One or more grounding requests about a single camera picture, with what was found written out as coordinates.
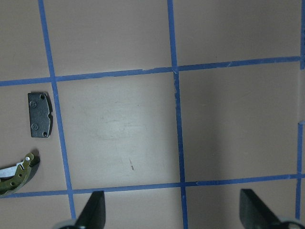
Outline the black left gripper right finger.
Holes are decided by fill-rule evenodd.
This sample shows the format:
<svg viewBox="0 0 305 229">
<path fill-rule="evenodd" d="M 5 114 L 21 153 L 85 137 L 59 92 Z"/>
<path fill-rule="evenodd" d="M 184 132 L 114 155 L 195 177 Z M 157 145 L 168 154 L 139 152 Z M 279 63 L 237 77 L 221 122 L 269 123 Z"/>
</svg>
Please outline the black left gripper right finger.
<svg viewBox="0 0 305 229">
<path fill-rule="evenodd" d="M 286 228 L 252 189 L 240 190 L 239 218 L 245 229 Z"/>
</svg>

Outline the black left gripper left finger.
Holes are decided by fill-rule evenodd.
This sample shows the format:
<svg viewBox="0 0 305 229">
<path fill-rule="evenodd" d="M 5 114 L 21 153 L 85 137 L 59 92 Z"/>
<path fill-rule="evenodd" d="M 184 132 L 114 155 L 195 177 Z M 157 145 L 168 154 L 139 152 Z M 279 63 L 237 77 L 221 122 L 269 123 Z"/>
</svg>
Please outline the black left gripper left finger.
<svg viewBox="0 0 305 229">
<path fill-rule="evenodd" d="M 92 192 L 74 224 L 77 229 L 103 229 L 105 226 L 105 197 L 103 191 Z"/>
</svg>

